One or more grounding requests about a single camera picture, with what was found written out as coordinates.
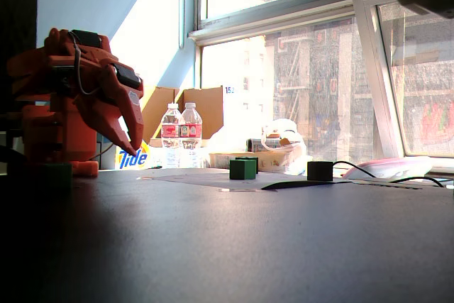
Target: green block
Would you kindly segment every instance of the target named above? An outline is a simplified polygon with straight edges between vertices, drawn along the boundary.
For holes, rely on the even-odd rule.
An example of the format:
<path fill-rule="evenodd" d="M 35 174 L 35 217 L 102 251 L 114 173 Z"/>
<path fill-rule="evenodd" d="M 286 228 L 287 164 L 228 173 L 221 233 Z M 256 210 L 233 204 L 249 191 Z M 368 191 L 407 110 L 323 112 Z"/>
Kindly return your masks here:
<path fill-rule="evenodd" d="M 258 157 L 256 156 L 237 156 L 236 160 L 255 160 L 255 174 L 258 174 Z"/>
<path fill-rule="evenodd" d="M 232 180 L 255 179 L 255 160 L 230 160 L 230 178 Z"/>

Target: black table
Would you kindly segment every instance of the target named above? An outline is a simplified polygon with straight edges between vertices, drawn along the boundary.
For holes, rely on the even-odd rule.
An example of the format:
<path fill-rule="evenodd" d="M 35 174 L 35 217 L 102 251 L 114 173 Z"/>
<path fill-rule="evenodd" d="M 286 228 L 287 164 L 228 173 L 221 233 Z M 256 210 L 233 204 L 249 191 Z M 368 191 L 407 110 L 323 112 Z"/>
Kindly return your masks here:
<path fill-rule="evenodd" d="M 166 174 L 16 190 L 7 289 L 28 302 L 454 302 L 452 190 L 136 180 Z"/>

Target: cardboard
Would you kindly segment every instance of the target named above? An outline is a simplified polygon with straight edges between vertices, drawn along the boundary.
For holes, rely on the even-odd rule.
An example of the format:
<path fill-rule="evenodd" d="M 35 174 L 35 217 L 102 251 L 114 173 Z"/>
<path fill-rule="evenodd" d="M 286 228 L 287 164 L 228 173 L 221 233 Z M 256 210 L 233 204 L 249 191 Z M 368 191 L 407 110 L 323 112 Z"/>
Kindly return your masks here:
<path fill-rule="evenodd" d="M 157 130 L 157 135 L 154 137 L 161 136 L 161 130 L 158 129 L 162 115 L 167 110 L 167 105 L 172 103 L 175 98 L 175 89 L 173 88 L 164 88 L 164 87 L 150 87 L 145 90 L 145 95 L 148 94 L 149 99 L 146 105 L 142 109 L 143 117 L 143 140 L 148 143 L 150 139 L 155 135 Z"/>
<path fill-rule="evenodd" d="M 160 138 L 162 115 L 169 103 L 178 103 L 182 113 L 187 102 L 194 102 L 202 124 L 202 138 L 210 139 L 223 126 L 223 91 L 222 87 L 209 89 L 175 89 L 167 87 L 149 87 L 144 97 L 148 98 L 142 109 L 144 123 L 143 140 L 149 143 L 151 138 Z"/>
<path fill-rule="evenodd" d="M 209 139 L 224 125 L 222 87 L 209 89 L 185 89 L 183 102 L 194 102 L 202 119 L 201 137 Z"/>

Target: paper sheet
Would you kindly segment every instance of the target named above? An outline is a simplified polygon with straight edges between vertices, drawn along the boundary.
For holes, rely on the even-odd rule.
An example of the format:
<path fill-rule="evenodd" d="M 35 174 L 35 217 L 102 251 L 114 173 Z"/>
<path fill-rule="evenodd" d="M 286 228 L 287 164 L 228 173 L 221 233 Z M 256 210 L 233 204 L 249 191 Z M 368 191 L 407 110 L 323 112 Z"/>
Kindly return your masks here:
<path fill-rule="evenodd" d="M 183 174 L 168 175 L 163 177 L 140 177 L 139 180 L 161 180 L 180 182 L 183 184 L 197 184 L 201 186 L 220 187 L 224 189 L 262 189 L 265 186 L 277 182 L 305 181 L 306 177 L 286 175 L 281 173 L 259 172 L 254 180 L 230 180 L 227 172 L 222 173 L 205 173 L 205 174 Z M 346 182 L 343 179 L 334 179 L 333 182 L 321 182 L 319 184 Z"/>

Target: black cord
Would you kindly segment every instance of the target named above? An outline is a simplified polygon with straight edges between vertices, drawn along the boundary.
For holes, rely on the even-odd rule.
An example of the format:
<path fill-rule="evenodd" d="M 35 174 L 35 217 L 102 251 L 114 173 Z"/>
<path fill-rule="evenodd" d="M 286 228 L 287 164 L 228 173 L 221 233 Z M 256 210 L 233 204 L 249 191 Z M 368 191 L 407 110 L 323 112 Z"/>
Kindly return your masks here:
<path fill-rule="evenodd" d="M 351 162 L 348 162 L 348 161 L 336 161 L 335 163 L 333 163 L 333 166 L 334 166 L 334 165 L 337 165 L 338 163 L 346 163 L 347 165 L 353 166 L 353 167 L 356 168 L 357 170 L 360 170 L 361 172 L 366 173 L 366 174 L 369 175 L 370 177 L 375 177 L 375 175 L 369 173 L 367 170 L 364 170 L 364 169 L 362 169 L 361 167 L 358 167 L 357 165 L 354 165 L 354 164 L 352 164 Z"/>
<path fill-rule="evenodd" d="M 82 81 L 80 79 L 80 48 L 76 43 L 77 36 L 75 33 L 71 32 L 71 31 L 68 31 L 68 34 L 71 36 L 72 41 L 74 43 L 74 49 L 76 50 L 76 55 L 74 57 L 74 69 L 76 70 L 76 79 L 77 79 L 77 84 L 79 85 L 79 90 L 81 93 L 83 93 L 83 95 L 92 95 L 95 92 L 97 92 L 100 88 L 98 87 L 91 92 L 86 92 L 84 90 L 84 88 L 82 87 Z"/>
<path fill-rule="evenodd" d="M 88 161 L 90 160 L 93 160 L 101 155 L 103 155 L 106 151 L 108 151 L 109 149 L 111 149 L 112 147 L 114 146 L 114 143 L 111 143 L 111 145 L 109 147 L 107 147 L 106 149 L 104 149 L 102 152 L 96 154 L 95 156 L 91 157 L 90 159 L 88 159 Z"/>
<path fill-rule="evenodd" d="M 405 179 L 398 179 L 390 181 L 392 184 L 396 184 L 398 182 L 415 180 L 415 179 L 423 179 L 423 180 L 430 180 L 435 182 L 439 187 L 445 188 L 438 180 L 433 179 L 432 177 L 406 177 Z"/>

